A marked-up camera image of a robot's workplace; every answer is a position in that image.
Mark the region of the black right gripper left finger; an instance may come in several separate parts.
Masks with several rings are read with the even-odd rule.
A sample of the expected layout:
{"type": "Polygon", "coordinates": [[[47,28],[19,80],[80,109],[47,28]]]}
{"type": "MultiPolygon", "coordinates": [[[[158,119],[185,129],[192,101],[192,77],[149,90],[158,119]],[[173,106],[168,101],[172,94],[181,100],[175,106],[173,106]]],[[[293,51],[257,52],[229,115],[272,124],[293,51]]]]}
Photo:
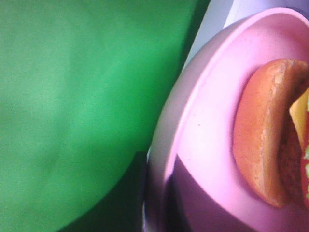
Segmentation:
{"type": "Polygon", "coordinates": [[[61,232],[141,232],[147,153],[138,151],[127,171],[101,201],[61,232]]]}

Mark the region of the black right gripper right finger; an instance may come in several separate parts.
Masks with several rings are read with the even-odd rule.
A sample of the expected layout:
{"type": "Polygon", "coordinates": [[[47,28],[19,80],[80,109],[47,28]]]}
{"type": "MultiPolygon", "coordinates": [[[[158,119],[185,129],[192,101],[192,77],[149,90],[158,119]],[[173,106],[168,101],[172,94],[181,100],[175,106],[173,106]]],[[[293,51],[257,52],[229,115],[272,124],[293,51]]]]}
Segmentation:
{"type": "Polygon", "coordinates": [[[167,215],[173,232],[217,232],[216,202],[197,184],[179,157],[169,182],[167,215]]]}

